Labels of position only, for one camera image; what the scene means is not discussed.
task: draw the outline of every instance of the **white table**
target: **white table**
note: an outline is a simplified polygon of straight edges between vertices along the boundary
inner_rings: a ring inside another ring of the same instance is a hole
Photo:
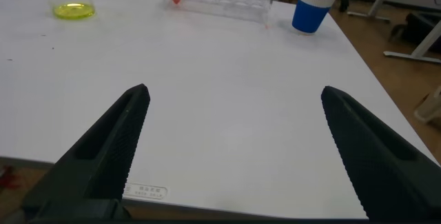
[[[375,19],[386,21],[386,22],[390,22],[390,18],[377,16],[377,12],[380,9],[383,2],[384,2],[384,0],[375,0],[375,2],[373,3],[371,9],[368,11],[367,14],[353,12],[353,11],[348,11],[347,14],[350,16],[369,17],[369,18],[375,18]]]
[[[128,88],[151,102],[128,178],[171,205],[296,218],[366,218],[320,94],[351,94],[435,160],[333,19],[293,32],[161,0],[95,0],[97,16],[52,18],[45,0],[0,0],[0,157],[54,163]]]
[[[390,22],[390,19],[387,17],[377,16],[377,12],[380,9],[380,6],[383,4],[383,2],[384,0],[375,0],[375,2],[373,3],[371,9],[367,14],[352,12],[352,11],[348,11],[347,14],[353,16],[355,15],[359,17],[370,17],[370,18],[375,18]],[[431,63],[441,63],[440,59],[424,56],[426,52],[429,50],[429,48],[435,43],[435,41],[438,40],[440,36],[441,36],[441,21],[438,22],[438,24],[432,29],[432,31],[426,36],[426,38],[422,40],[420,45],[418,45],[417,48],[411,54],[404,54],[400,52],[391,52],[391,51],[384,51],[383,54],[386,57],[413,59],[417,61],[425,61]]]

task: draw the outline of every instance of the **black object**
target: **black object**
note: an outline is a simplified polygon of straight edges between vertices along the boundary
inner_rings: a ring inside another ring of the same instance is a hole
[[[126,91],[26,195],[27,216],[74,211],[74,217],[127,217],[121,208],[113,209],[123,195],[149,102],[144,85]]]
[[[441,221],[441,169],[343,91],[322,103],[334,141],[370,221]]]
[[[138,85],[112,105],[25,197],[22,208],[30,223],[135,222],[130,220],[120,201],[149,102],[147,88]],[[348,94],[326,87],[322,103],[349,178],[370,221],[441,219],[441,169],[436,164]],[[367,220],[229,222],[319,224],[366,223]]]
[[[391,39],[401,32],[401,39],[418,45],[426,38],[439,21],[441,21],[441,14],[424,12],[410,13],[406,17],[406,25],[399,24],[393,27]],[[440,38],[429,48],[429,51],[441,53]]]

